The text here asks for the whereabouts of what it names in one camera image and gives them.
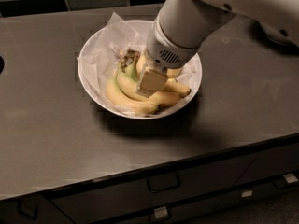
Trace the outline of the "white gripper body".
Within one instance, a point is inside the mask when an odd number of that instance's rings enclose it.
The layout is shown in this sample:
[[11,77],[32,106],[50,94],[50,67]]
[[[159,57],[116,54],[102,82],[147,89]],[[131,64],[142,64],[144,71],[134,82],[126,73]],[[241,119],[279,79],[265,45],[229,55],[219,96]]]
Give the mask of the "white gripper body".
[[165,34],[156,19],[151,25],[147,37],[147,53],[158,65],[179,69],[183,67],[197,52],[198,48],[183,48],[172,42]]

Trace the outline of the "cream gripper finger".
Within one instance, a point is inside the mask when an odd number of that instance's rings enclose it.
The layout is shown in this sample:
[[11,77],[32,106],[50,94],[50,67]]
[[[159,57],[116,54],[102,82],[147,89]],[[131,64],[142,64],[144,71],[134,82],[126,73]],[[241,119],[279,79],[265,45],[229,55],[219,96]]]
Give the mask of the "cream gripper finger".
[[153,62],[142,65],[136,92],[144,97],[151,97],[168,80],[167,69]]

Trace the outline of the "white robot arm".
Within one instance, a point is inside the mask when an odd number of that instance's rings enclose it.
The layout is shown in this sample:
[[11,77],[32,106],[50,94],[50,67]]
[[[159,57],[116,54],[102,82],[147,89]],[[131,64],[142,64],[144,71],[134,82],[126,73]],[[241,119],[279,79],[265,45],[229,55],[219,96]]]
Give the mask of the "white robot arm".
[[184,66],[234,16],[258,21],[275,41],[299,45],[299,0],[166,0],[151,25],[136,92],[150,97],[166,70]]

